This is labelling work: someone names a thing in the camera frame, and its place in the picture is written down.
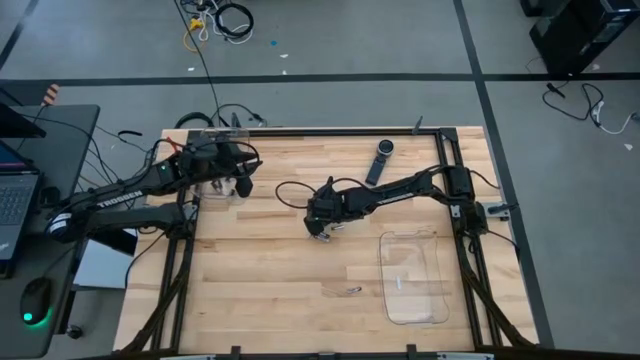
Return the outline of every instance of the black cable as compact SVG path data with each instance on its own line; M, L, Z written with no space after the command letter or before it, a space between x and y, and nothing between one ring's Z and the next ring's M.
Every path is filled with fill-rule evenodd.
M226 10L228 10L228 9L236 9L239 12L243 13L247 17L247 20L249 21L249 24L244 30L235 32L235 31L230 30L226 26L222 25L222 21L221 21L220 17L222 16L222 13L225 12ZM240 39L242 37L245 37L253 30L253 26L254 26L254 20L253 20L253 15L251 14L251 11L249 11L249 9L247 9L246 7L244 7L242 5L234 4L234 3L231 3L231 2L220 6L216 10L216 13L213 15L213 18L214 18L214 20L216 22L215 25L218 27L220 32L224 34L225 39L227 39L227 38Z
M98 176L100 176L102 178L102 180L104 180L104 182L106 182L107 184L112 184L112 182L110 182L106 177L104 177L104 175L102 175L102 173L98 170L98 168L93 165L92 163L89 162L89 160L85 159L84 163L91 166L93 168L93 170L96 171L96 173L98 173Z
M218 108L218 110L215 112L215 114L213 114L213 116L211 116L211 119L215 118L216 116L218 116L218 126L222 126L222 123L224 123L224 125L226 127L229 127L229 123L227 123L226 120L224 120L222 118L222 115L220 115L220 112L222 111L222 109L227 108L227 107L239 107L241 109L243 109L244 111L246 111L247 113L249 113L250 118L249 121L252 121L253 119L257 120L260 123L264 123L265 127L269 126L269 122L267 121L267 119L263 118L262 116L260 116L260 114L253 112L251 109L249 109L248 107L246 107L245 105L242 104L223 104L220 105L220 107Z
M191 34L191 31L189 31L189 25L187 24L187 21L184 19L184 16L182 16L182 11L180 10L180 5L178 5L178 0L173 0L173 3L176 6L176 10L178 10L178 15L180 16L180 20L182 20L182 24L184 24L184 28L187 31L187 34L189 35L189 38L191 39L191 42L193 42L193 45L195 46L196 50L198 51L198 56L200 57L200 61L202 62L202 67L204 68L204 72L205 72L205 74L207 74L207 80L209 81L209 86L211 87L211 92L213 93L213 100L215 101L215 104L216 104L216 112L218 112L218 110L220 109L220 104L218 103L218 94L216 93L216 89L213 86L213 80L211 80L211 75L209 74L209 69L207 68L207 62L204 60L204 56L202 56L202 51L200 51L200 47L198 46L198 43L193 38L193 35Z
M138 254L136 257L133 258L133 260L131 260L131 264L129 264L129 267L127 267L127 272L124 275L124 288L128 288L129 287L129 272L131 271L131 268L133 267L133 264L135 264L135 262L142 256L144 255L147 251L149 251L149 249L151 249L153 247L153 245L155 245L158 240L160 240L161 237L164 236L164 234L166 233L166 231L163 231L162 233L160 233L160 235L158 235L158 237L153 240L153 242L147 246L146 249L142 250L142 252L140 254Z
M487 230L487 233L488 233L488 234L495 235L495 236L499 237L500 239L503 239L503 240L505 240L505 241L510 242L510 243L511 243L511 245L513 245L514 249L516 250L516 254L520 254L520 247L518 246L518 244L516 244L516 243L515 243L515 241L513 241L513 240L509 239L508 237L506 237L506 236L504 236L504 235L500 235L500 234L498 234L498 233L497 233L497 232L495 232L495 231ZM467 247L467 250L468 250L470 253L475 254L475 253L476 253L476 251L475 251L475 241L476 241L476 240L474 240L474 238L473 238L473 237L471 237L471 236L470 236L469 234L467 234L467 233L465 233L465 235L466 235L466 236L471 240L471 241L469 242L469 246Z
M476 174L476 175L478 175L478 177L479 177L480 179L482 179L482 181L484 181L485 183L487 183L487 185L491 186L492 188L497 189L497 190L500 190L500 186L492 184L489 180L487 180L487 178L486 178L486 177L484 177L484 175L480 174L479 172L477 172L477 171L475 171L475 170L469 170L469 172L470 172L470 173L472 173L472 174Z
M276 198L284 205L290 207L290 208L294 208L294 209L306 209L306 206L298 206L298 205L292 205L289 204L287 202L285 202L284 200L282 200L282 198L280 197L280 194L278 193L278 190L280 189L280 187L284 186L284 185L299 185L299 186L303 186L309 190L311 190L314 194L316 193L316 189L312 188L311 186L305 184L305 183L301 183L299 181L285 181L283 183L280 183L278 186L276 186Z
M188 123L191 120L202 120L202 121L207 123L208 127L214 127L212 119L215 116L215 114L212 117L209 117L209 116L207 116L207 115L205 115L205 114L203 114L201 112L197 112L197 111L196 112L191 112L191 113L188 113L187 115L181 117L180 120L178 120L178 122L176 123L176 125L173 128L174 129L180 129L180 128L182 128L182 126L184 124Z
M93 156L95 156L96 158L98 158L98 162L100 163L100 167L102 168L102 171L104 171L104 174L107 176L107 184L113 184L114 181L113 179L111 179L111 176L109 176L109 172L107 171L110 170L111 173L113 174L113 176L116 177L116 180L118 180L120 177L118 176L118 174L116 174L115 171L113 171L113 169L111 167L109 167L109 165L107 165L107 163L105 163L104 161L102 161L102 158L96 154L93 150L91 149L87 149L87 152L89 152L90 154L92 154Z
M91 136L91 134L89 134L89 132L87 132L86 130L84 130L84 129L82 129L82 128L78 127L78 126L75 126L75 125L72 125L72 124L67 124L67 123L62 122L62 121L52 120L52 119L47 119L47 118L43 118L43 117L36 117L36 116L33 116L33 115L26 115L26 114L20 114L20 113L18 113L18 114L19 114L19 115L22 115L22 116L24 116L24 117L28 117L28 118L34 118L34 119L35 119L35 118L37 118L37 119L39 119L39 120L41 120L41 121L47 121L47 122L51 122L51 123L54 123L54 124L58 124L58 125L62 125L62 126L67 126L67 127L70 127L70 128L76 129L76 130L78 130L78 131L82 132L83 134L85 134L85 135L87 136L87 139L89 139L89 141L91 142L91 144L93 144L93 147L96 149L96 153L95 153L94 155L98 158L98 161L100 162L100 165L103 167L103 170L104 170L104 171L105 171L105 173L108 175L108 173L107 173L106 169L104 168L104 166L105 166L106 164L105 164L105 162L102 160L102 154L100 154L100 149L98 148L98 144L97 144L97 143L96 143L96 141L93 139L93 136Z
M98 129L98 130L102 131L103 133L105 133L105 134L107 134L107 135L109 135L109 136L112 136L112 137L114 137L114 138L116 138L116 139L120 140L121 142L123 142L123 143L125 143L125 144L127 144L127 145L129 145L129 146L133 146L133 147L135 147L136 149L138 149L138 150L140 150L140 151L142 151L142 152L146 152L146 150L145 150L145 149L143 149L140 145L138 145L138 144L134 144L134 143L131 143L131 142L129 142L129 141L127 141L127 140L123 139L123 138L122 138L122 136L120 136L120 135L116 135L116 134L114 134L114 133L112 133L112 132L110 132L110 131L108 131L108 130L105 130L104 128L102 128L102 127L100 127L100 126L98 126L98 125L96 125L96 129Z
M38 110L38 113L36 114L36 116L33 119L32 124L35 125L36 122L38 121L38 117L40 116L40 114L42 114L42 111L44 110L44 108L48 107L49 105L45 105L45 106L41 106L40 110ZM22 147L22 145L24 145L24 142L27 140L27 138L22 138L22 141L20 141L20 144L18 145L18 147L16 148L16 151L20 151L20 148Z
M534 62L534 61L536 61L536 60L539 60L539 59L542 59L542 57L540 57L540 56L536 56L536 57L534 57L533 59L529 60L529 62L524 66L524 67L527 69L527 71L529 72L529 74L533 74L533 73L531 72L531 69L529 69L529 65L531 65L531 63L532 63L532 62Z
M503 240L505 240L505 241L510 242L510 243L511 243L511 245L513 245L513 247L515 247L517 251L520 251L520 248L518 247L518 244L516 244L516 242L515 242L515 241L513 241L513 240L509 239L508 237L506 237L506 236L504 236L504 235L500 235L500 234L498 234L497 232L495 232L495 231L491 231L491 230L487 230L487 233L492 234L492 235L495 235L495 236L497 236L497 237L499 237L499 238L501 238L501 239L503 239Z
M548 107L552 108L553 110L556 110L560 113L562 113L565 116L568 116L572 119L575 120L579 120L579 121L585 121L587 119L591 119L591 121L593 121L593 123L596 126L600 126L598 124L598 121L594 118L593 116L593 109L595 109L598 104L604 100L604 94L602 93L602 91L600 89L598 89L596 86L589 84L589 83L583 83L582 85L580 85L580 89L582 90L582 94L584 95L584 97L587 99L587 103L589 104L589 108L587 109L587 113L584 116L577 116L574 114L569 113L568 111L562 110L557 106L551 105L551 103L549 103L549 101L547 100L547 96L551 93L556 93L556 95L559 95L558 92L560 89L562 89L563 87L567 86L569 84L569 80L565 81L564 84L560 85L560 86L556 86L553 87L554 90L547 90L544 94L542 94L542 101L545 103L545 105L547 105ZM589 92L587 91L587 88L592 88L594 89L598 95L600 96L600 98L594 102L592 102L591 100L591 96L589 96Z

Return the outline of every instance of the computer tower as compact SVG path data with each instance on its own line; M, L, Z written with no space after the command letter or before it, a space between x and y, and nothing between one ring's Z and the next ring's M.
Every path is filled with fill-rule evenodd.
M551 74L579 74L640 15L640 0L563 0L529 35Z

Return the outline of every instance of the gray floor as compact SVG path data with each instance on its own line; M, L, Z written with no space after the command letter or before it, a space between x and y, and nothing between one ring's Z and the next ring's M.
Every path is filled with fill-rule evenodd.
M0 0L0 41L24 8ZM204 48L214 75L470 73L449 0L246 0L255 38L241 46L220 39ZM526 73L537 56L533 21L518 0L464 0L484 73ZM182 46L171 1L40 0L2 79L84 79L202 76L197 56ZM599 72L640 71L640 21L594 64ZM283 59L282 54L289 54ZM532 72L544 72L540 61ZM640 81L597 82L602 119L618 129L640 110ZM640 196L640 124L609 136L589 122L544 106L545 83L487 84L522 207L542 295L559 348L640 353L640 298L634 259L635 203ZM218 85L222 103L241 102L275 126L483 125L472 82L339 82ZM584 111L579 84L557 102ZM210 113L205 85L63 87L58 104L98 104L99 124L145 134L150 146L163 128L190 111ZM141 155L96 132L105 160L121 176ZM635 146L631 151L625 144ZM85 174L98 180L93 170ZM111 349L121 294L78 299L75 323L91 328L76 342L54 340L47 358L103 354Z

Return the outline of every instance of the laptop keyboard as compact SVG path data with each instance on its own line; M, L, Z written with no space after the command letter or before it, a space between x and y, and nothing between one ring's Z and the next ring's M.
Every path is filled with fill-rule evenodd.
M31 186L0 186L0 225L19 225L29 207Z

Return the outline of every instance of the small clear object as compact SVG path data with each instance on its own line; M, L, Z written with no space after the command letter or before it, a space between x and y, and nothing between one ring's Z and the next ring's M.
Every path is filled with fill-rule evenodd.
M449 319L433 231L387 232L380 237L380 280L387 317L396 325Z

